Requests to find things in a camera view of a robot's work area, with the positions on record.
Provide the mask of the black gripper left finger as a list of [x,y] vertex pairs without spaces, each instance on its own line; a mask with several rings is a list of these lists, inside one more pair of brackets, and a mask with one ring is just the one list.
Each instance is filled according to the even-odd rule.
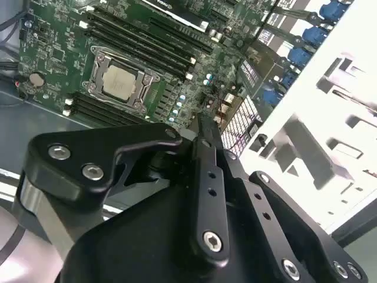
[[164,190],[224,185],[213,123],[200,116],[193,140],[163,123],[40,134],[29,142],[17,199],[66,258],[105,222],[106,198],[128,184],[164,177],[170,181]]

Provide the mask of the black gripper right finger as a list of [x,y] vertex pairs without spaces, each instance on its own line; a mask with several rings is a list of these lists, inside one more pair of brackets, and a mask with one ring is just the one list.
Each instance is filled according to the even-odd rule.
[[212,124],[217,160],[225,174],[225,193],[245,220],[255,251],[257,282],[367,282],[361,266],[269,175],[251,175],[222,145]]

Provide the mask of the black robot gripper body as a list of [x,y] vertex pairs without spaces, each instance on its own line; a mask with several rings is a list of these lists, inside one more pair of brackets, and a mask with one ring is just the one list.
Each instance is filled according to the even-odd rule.
[[167,189],[96,226],[61,282],[257,282],[250,221],[225,188]]

